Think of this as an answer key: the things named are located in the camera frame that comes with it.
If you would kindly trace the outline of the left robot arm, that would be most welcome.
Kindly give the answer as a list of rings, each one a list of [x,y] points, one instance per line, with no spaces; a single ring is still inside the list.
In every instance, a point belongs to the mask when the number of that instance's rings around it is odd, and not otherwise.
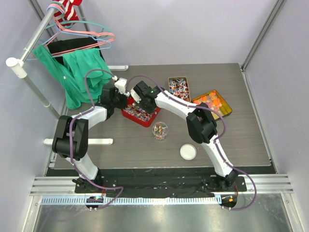
[[[86,184],[93,193],[102,189],[103,178],[87,153],[89,129],[109,119],[116,108],[124,109],[128,96],[125,88],[108,84],[96,101],[90,99],[91,107],[88,110],[58,119],[52,150],[73,165],[79,174],[74,182]]]

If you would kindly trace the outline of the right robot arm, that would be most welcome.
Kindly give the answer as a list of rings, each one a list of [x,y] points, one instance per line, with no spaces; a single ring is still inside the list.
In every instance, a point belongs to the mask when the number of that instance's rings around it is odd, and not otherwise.
[[[151,88],[144,81],[135,85],[130,95],[148,113],[161,108],[184,119],[191,139],[200,144],[210,157],[220,189],[228,191],[235,186],[238,172],[220,144],[217,123],[206,104],[181,100],[160,87]]]

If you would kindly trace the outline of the red square candy box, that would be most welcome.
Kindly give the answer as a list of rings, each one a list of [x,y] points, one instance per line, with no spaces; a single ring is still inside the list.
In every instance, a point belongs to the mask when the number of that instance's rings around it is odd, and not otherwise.
[[[127,100],[127,105],[121,110],[121,113],[123,117],[147,128],[150,127],[160,110],[160,108],[156,108],[153,113],[149,114],[139,107],[132,97],[129,97]]]

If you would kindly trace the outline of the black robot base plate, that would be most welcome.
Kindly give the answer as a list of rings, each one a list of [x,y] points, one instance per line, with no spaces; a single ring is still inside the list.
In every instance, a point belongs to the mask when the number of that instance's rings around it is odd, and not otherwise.
[[[167,187],[170,189],[197,187],[207,191],[245,190],[246,175],[238,172],[238,176],[231,187],[224,183],[222,178],[215,174],[213,167],[190,168],[152,168],[152,169],[101,169],[100,174],[105,185],[120,184],[126,192],[130,189],[142,189],[146,192],[150,188],[158,189]]]

